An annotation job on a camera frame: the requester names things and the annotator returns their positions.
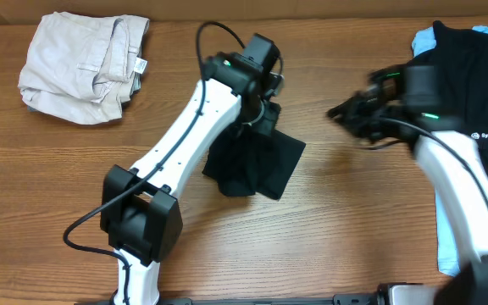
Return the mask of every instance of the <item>light blue towel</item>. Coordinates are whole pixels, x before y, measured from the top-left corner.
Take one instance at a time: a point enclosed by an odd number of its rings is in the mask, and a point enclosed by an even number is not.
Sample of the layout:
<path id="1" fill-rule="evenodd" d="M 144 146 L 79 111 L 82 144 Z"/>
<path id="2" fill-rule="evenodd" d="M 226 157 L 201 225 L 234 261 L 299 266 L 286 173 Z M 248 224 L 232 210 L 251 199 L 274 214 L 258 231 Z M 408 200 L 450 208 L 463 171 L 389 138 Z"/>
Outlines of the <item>light blue towel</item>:
<path id="1" fill-rule="evenodd" d="M 475 26 L 472 30 L 488 34 L 488 27 L 483 25 Z M 420 30 L 412 42 L 413 56 L 418 56 L 434 47 L 436 47 L 436 39 L 432 27 L 426 30 Z M 453 230 L 447 220 L 446 211 L 437 193 L 436 222 L 438 233 L 438 269 L 445 275 L 455 276 L 460 272 L 457 246 L 455 245 Z"/>

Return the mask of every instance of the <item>clothing tag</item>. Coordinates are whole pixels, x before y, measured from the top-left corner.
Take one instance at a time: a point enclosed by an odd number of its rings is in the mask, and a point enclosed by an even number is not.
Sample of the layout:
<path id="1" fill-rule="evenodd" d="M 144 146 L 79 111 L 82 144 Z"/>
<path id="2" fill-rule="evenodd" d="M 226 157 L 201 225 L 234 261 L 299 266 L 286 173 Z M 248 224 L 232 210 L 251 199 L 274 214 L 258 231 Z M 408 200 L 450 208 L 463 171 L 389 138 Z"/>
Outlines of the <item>clothing tag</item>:
<path id="1" fill-rule="evenodd" d="M 147 64 L 148 64 L 148 61 L 146 61 L 142 58 L 136 58 L 135 68 L 133 68 L 133 71 L 135 71 L 138 74 L 142 74 L 142 73 L 144 73 L 144 70 L 146 69 Z"/>

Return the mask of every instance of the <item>white cloth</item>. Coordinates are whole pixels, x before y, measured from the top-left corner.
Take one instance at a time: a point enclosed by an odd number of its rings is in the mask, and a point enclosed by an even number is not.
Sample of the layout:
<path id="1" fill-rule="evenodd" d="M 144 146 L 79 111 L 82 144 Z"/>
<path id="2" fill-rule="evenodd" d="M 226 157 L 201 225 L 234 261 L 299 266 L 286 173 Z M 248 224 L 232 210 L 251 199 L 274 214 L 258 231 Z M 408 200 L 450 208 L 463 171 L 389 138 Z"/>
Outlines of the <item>white cloth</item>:
<path id="1" fill-rule="evenodd" d="M 133 68 L 148 23 L 129 15 L 43 16 L 20 72 L 22 100 L 83 125 L 120 119 L 121 103 L 136 89 Z"/>

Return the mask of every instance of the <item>wooden surface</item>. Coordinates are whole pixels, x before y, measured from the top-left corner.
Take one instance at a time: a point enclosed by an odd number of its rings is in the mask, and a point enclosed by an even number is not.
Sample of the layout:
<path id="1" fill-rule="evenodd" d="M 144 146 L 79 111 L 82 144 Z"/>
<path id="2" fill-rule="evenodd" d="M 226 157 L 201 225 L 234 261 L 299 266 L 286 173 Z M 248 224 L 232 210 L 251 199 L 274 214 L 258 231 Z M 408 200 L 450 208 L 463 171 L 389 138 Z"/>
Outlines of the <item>wooden surface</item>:
<path id="1" fill-rule="evenodd" d="M 325 117 L 364 86 L 371 70 L 411 58 L 417 30 L 433 19 L 230 22 L 245 41 L 273 39 L 285 59 L 277 128 L 308 145 L 280 201 L 226 198 L 201 162 L 180 206 L 184 231 L 162 263 L 166 297 L 328 297 L 380 282 L 440 284 L 434 194 L 403 146 L 354 147 Z M 444 19 L 448 26 L 487 18 Z M 30 113 L 16 88 L 35 26 L 0 26 L 0 304 L 108 298 L 112 258 L 77 252 L 64 229 L 95 208 L 113 164 L 129 167 L 169 128 L 198 79 L 197 23 L 152 23 L 142 90 L 115 124 L 78 126 Z M 203 53 L 236 50 L 205 31 Z M 72 236 L 107 247 L 98 218 Z"/>
<path id="2" fill-rule="evenodd" d="M 483 0 L 0 0 L 0 24 L 37 25 L 68 11 L 89 16 L 136 14 L 154 21 L 475 16 Z"/>

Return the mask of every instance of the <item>wooden floor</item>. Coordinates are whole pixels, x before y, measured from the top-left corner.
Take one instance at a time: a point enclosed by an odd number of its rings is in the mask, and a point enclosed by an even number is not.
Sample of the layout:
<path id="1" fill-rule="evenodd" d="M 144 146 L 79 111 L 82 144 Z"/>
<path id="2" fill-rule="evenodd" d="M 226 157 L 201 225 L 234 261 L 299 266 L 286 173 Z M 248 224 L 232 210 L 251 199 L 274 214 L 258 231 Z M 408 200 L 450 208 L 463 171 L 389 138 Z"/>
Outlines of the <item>wooden floor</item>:
<path id="1" fill-rule="evenodd" d="M 180 203 L 184 232 L 162 263 L 162 296 L 328 297 L 447 279 L 436 265 L 433 189 L 408 151 L 357 150 L 324 117 L 363 88 L 366 73 L 409 60 L 415 32 L 433 20 L 228 23 L 245 41 L 259 32 L 280 48 L 277 128 L 307 146 L 278 202 L 223 197 L 201 162 Z M 488 17 L 443 20 L 488 25 Z M 151 23 L 141 92 L 121 122 L 88 127 L 26 110 L 16 86 L 36 27 L 0 26 L 0 304 L 68 304 L 114 291 L 115 260 L 72 250 L 62 234 L 100 204 L 108 169 L 129 167 L 184 108 L 199 77 L 197 26 Z M 217 29 L 202 44 L 203 54 L 238 47 Z M 97 218 L 72 239 L 108 248 Z"/>

